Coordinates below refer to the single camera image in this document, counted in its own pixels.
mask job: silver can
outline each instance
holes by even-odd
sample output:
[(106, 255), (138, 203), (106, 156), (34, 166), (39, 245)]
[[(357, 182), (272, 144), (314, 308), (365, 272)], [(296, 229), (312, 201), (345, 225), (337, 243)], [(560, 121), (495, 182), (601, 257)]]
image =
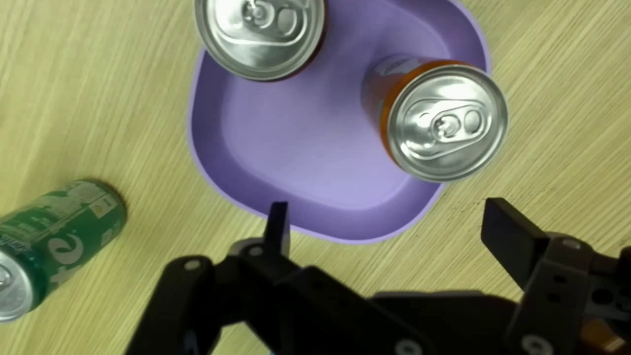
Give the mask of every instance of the silver can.
[(457, 61), (390, 57), (371, 73), (363, 97), (373, 103), (367, 113), (390, 158), (426, 182), (454, 182), (483, 168), (509, 125), (499, 87)]
[(315, 54), (323, 0), (197, 0), (197, 30), (211, 57), (250, 81), (296, 73)]

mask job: green can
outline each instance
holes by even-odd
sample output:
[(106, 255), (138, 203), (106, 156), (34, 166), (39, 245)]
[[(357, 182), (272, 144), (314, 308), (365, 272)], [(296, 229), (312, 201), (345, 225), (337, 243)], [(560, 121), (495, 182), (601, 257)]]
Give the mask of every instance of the green can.
[(37, 308), (126, 223), (124, 199), (81, 180), (0, 217), (0, 322)]

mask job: can lid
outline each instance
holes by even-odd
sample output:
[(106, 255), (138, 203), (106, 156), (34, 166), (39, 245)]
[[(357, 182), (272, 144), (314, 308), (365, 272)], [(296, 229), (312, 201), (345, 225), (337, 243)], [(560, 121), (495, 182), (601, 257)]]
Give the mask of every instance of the can lid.
[(274, 81), (298, 71), (323, 34), (323, 0), (197, 0), (197, 30), (227, 71)]
[(32, 310), (34, 286), (10, 255), (0, 251), (0, 322), (12, 322)]
[(509, 111), (479, 69), (438, 65), (396, 95), (386, 142), (394, 162), (428, 182), (452, 182), (485, 166), (499, 150)]

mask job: purple mat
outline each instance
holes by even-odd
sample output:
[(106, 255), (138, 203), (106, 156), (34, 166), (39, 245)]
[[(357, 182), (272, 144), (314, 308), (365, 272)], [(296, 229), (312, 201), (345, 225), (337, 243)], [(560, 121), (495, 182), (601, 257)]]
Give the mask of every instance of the purple mat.
[(252, 83), (201, 55), (189, 138), (201, 172), (237, 205), (290, 201), (292, 225), (337, 243), (402, 233), (438, 199), (386, 156), (361, 107), (371, 65), (392, 54), (489, 69), (485, 40), (454, 0), (331, 0), (319, 54), (298, 75)]

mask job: wood grain surface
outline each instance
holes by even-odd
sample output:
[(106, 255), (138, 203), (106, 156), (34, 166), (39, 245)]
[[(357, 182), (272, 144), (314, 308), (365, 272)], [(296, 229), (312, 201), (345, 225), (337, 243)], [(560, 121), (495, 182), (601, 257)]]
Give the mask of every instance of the wood grain surface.
[[(517, 298), (479, 243), (485, 197), (615, 255), (631, 243), (631, 4), (465, 0), (511, 105), (503, 152), (414, 229), (367, 247), (294, 233), (292, 257), (361, 294), (479, 288)], [(122, 353), (162, 267), (262, 231), (195, 170), (185, 115), (201, 42), (191, 0), (0, 2), (0, 213), (77, 178), (128, 199), (130, 221), (37, 312), (0, 328), (4, 355)], [(266, 353), (245, 330), (219, 355)]]

